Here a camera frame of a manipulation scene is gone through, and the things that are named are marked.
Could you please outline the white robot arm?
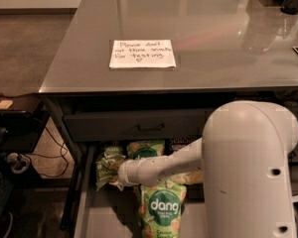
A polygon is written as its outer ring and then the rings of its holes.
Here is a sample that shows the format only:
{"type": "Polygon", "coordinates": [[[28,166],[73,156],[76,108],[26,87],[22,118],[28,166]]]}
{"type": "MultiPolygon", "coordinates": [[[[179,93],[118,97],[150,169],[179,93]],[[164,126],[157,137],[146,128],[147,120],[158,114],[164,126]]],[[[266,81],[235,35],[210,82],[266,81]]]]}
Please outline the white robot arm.
{"type": "Polygon", "coordinates": [[[211,114],[201,139],[170,156],[126,161],[118,175],[125,186],[154,186],[200,170],[209,238],[297,238],[288,167],[297,144],[287,108],[235,101],[211,114]]]}

